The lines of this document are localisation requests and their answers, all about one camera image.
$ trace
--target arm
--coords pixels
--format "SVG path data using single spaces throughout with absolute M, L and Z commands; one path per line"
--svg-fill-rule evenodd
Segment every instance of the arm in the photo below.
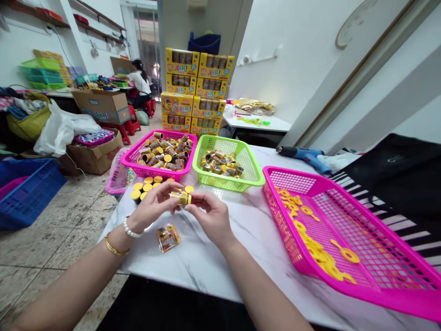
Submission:
M 168 193 L 183 188 L 175 182 L 165 182 L 149 191 L 127 220 L 129 228 L 142 233 L 164 211 L 178 210 L 178 198 L 168 199 Z M 118 252 L 130 249 L 135 238 L 119 225 L 108 236 L 109 244 Z M 125 255 L 114 255 L 104 240 L 67 269 L 40 297 L 31 303 L 15 321 L 12 330 L 72 330 L 118 270 Z
M 193 192 L 192 205 L 187 205 L 185 210 L 195 216 L 221 251 L 258 330 L 313 331 L 298 309 L 236 239 L 231 231 L 226 204 L 211 194 Z

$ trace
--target shelf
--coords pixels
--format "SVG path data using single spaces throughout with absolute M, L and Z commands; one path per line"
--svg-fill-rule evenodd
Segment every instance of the shelf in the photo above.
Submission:
M 108 21 L 110 24 L 112 24 L 113 26 L 117 27 L 120 30 L 126 31 L 126 29 L 124 29 L 121 25 L 117 24 L 115 21 L 112 21 L 110 18 L 108 18 L 107 16 L 101 14 L 98 10 L 96 10 L 95 8 L 89 6 L 88 4 L 86 4 L 85 2 L 82 2 L 81 0 L 75 0 L 76 2 L 78 2 L 79 4 L 83 5 L 84 7 L 86 7 L 87 9 L 89 9 L 90 11 L 94 12 L 97 16 L 98 16 L 98 21 L 100 21 L 100 17 L 104 18 L 106 21 Z
M 4 0 L 3 3 L 15 11 L 24 12 L 24 13 L 29 14 L 31 16 L 34 16 L 44 22 L 48 22 L 50 24 L 53 24 L 56 27 L 70 29 L 69 24 L 67 24 L 63 21 L 57 20 L 56 18 L 47 16 L 46 14 L 39 11 L 38 9 L 31 7 L 31 6 L 28 6 L 28 5 L 25 5 L 25 4 L 18 2 L 16 0 Z
M 123 43 L 123 42 L 122 42 L 121 40 L 119 40 L 118 38 L 115 38 L 115 37 L 113 37 L 113 36 L 111 36 L 111 35 L 109 35 L 109 34 L 105 34 L 104 32 L 101 32 L 100 30 L 97 30 L 97 29 L 91 27 L 90 25 L 84 24 L 83 22 L 80 22 L 80 21 L 78 21 L 78 20 L 75 20 L 75 21 L 77 22 L 77 25 L 78 25 L 79 27 L 83 28 L 83 29 L 86 29 L 86 30 L 92 31 L 93 33 L 96 33 L 96 34 L 98 34 L 98 35 L 100 35 L 100 36 L 102 36 L 102 37 L 104 37 L 104 38 L 107 38 L 107 39 L 113 40 L 113 41 L 116 42 L 117 44 L 122 44 L 122 43 Z

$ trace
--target pink plastic basket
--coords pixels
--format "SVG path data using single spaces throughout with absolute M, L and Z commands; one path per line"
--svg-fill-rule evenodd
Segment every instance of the pink plastic basket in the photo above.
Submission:
M 306 172 L 266 166 L 266 201 L 294 266 L 348 296 L 441 322 L 441 275 L 374 214 L 333 181 Z M 306 233 L 331 254 L 357 284 L 323 271 L 307 250 L 274 186 L 298 195 L 320 222 L 298 211 Z M 360 258 L 351 263 L 330 240 Z
M 94 146 L 98 146 L 98 145 L 103 145 L 104 143 L 107 143 L 109 141 L 111 141 L 113 139 L 113 132 L 109 131 L 109 130 L 105 130 L 107 131 L 109 134 L 101 139 L 95 140 L 94 142 L 91 143 L 85 143 L 83 141 L 81 141 L 80 139 L 78 139 L 78 137 L 75 137 L 75 140 L 77 142 L 79 142 L 80 144 L 86 145 L 87 147 L 94 147 Z
M 192 152 L 190 153 L 190 156 L 188 157 L 187 164 L 184 170 L 172 171 L 168 169 L 156 169 L 137 164 L 136 161 L 138 160 L 139 151 L 144 148 L 146 139 L 153 139 L 154 132 L 161 132 L 164 135 L 164 139 L 167 138 L 180 139 L 185 134 L 187 134 L 188 139 L 190 139 L 193 142 L 193 149 Z M 198 139 L 196 138 L 196 136 L 190 133 L 166 131 L 166 130 L 150 131 L 143 139 L 141 139 L 135 146 L 133 146 L 127 153 L 123 155 L 123 157 L 121 158 L 121 163 L 126 167 L 131 167 L 135 172 L 135 174 L 137 174 L 139 177 L 162 176 L 165 178 L 173 178 L 175 181 L 178 182 L 181 180 L 181 177 L 186 173 L 188 173 L 192 168 L 192 162 L 193 162 L 193 157 L 194 157 L 194 152 L 196 150 L 197 142 Z

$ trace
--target marble tabletop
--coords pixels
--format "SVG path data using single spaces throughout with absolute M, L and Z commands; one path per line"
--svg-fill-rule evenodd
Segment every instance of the marble tabletop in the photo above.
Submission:
M 274 149 L 251 148 L 262 168 L 267 165 L 279 166 L 315 173 L 303 161 L 279 156 Z M 141 181 L 142 178 L 135 178 L 131 186 Z M 285 250 L 262 188 L 250 188 L 239 194 L 201 185 L 193 170 L 182 178 L 181 183 L 192 185 L 195 190 L 212 192 L 227 203 L 235 236 L 311 323 L 337 330 L 441 330 L 434 322 L 348 297 L 318 279 L 299 273 Z M 130 198 L 131 186 L 123 195 L 100 240 L 136 208 Z M 181 243 L 162 253 L 155 230 L 167 223 L 174 224 L 181 236 Z M 242 302 L 223 256 L 196 219 L 186 211 L 174 216 L 169 213 L 162 215 L 136 241 L 121 268 L 146 278 Z

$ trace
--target glue gun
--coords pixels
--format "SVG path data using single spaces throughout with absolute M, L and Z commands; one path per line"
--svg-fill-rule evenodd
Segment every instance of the glue gun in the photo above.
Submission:
M 313 166 L 322 175 L 326 175 L 332 172 L 331 168 L 324 165 L 317 159 L 318 155 L 324 155 L 324 152 L 321 150 L 279 146 L 276 148 L 276 152 L 278 152 L 282 156 L 288 156 L 294 159 L 303 160 Z

